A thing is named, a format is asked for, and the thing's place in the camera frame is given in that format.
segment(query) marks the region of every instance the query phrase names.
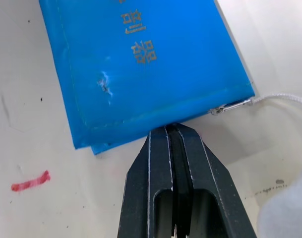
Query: white string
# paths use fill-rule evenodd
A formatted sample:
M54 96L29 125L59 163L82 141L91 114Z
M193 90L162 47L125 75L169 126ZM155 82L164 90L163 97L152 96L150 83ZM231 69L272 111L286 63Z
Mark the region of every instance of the white string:
M302 105L302 98L293 94L288 94L288 93L277 93L277 94L270 94L267 96L251 99L251 105L257 104L261 101L267 100L267 99L284 99L284 100L289 100L293 102L297 102Z

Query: metal clip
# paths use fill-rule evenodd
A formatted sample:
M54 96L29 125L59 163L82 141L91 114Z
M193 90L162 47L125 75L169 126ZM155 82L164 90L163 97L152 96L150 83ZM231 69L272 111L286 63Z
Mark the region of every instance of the metal clip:
M233 104L233 105L230 105L230 106L227 106L227 105L222 105L218 108L215 108L215 109L211 109L209 111L209 113L211 115L219 115L220 113L223 113L223 112L226 112L226 111L229 111L231 109L235 109L235 108L238 108L238 107L241 107L243 105L246 105L246 104L251 104L252 103L252 99L247 99L247 100L244 100L243 102L240 102L240 103L236 103L236 104Z

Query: white table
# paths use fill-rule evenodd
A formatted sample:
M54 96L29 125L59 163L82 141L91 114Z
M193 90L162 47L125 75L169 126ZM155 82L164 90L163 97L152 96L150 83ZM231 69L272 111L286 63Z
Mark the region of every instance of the white table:
M220 0L260 95L302 96L302 0ZM302 108L265 102L186 123L227 166L254 227L302 169ZM0 238L115 238L124 180L145 138L75 151L37 0L0 0ZM52 179L17 193L12 183Z

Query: black tool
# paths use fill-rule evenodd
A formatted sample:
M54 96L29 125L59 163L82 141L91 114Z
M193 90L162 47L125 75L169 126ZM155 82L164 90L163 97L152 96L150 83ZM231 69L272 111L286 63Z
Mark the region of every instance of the black tool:
M197 132L149 133L126 176L118 238L256 238L228 170Z

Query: red mark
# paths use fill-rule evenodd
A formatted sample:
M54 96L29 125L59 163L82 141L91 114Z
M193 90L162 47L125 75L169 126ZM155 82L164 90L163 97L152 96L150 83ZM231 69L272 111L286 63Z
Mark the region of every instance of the red mark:
M29 181L26 181L23 183L12 184L11 189L14 192L20 192L20 191L26 190L28 188L35 187L37 185L41 185L49 180L51 180L50 173L46 170L41 176L39 176L36 179L29 180Z

